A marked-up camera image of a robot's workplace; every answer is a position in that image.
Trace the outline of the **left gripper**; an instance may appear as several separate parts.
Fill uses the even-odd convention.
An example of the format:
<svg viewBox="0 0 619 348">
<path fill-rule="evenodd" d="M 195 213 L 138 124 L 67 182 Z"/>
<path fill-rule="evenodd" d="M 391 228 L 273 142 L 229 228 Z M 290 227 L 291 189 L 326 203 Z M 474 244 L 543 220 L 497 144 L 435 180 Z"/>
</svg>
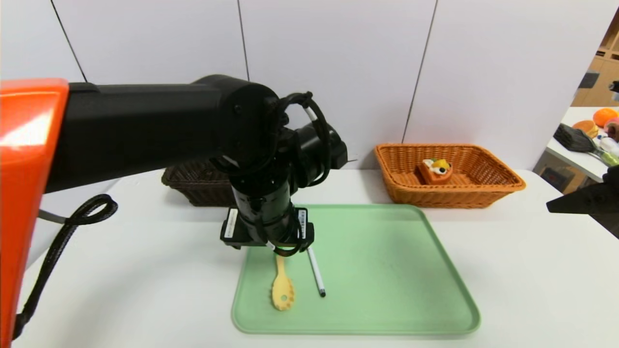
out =
<svg viewBox="0 0 619 348">
<path fill-rule="evenodd" d="M 225 245 L 268 247 L 274 253 L 307 251 L 315 240 L 308 210 L 290 200 L 288 184 L 249 193 L 232 189 L 235 207 L 228 209 L 220 240 Z"/>
</svg>

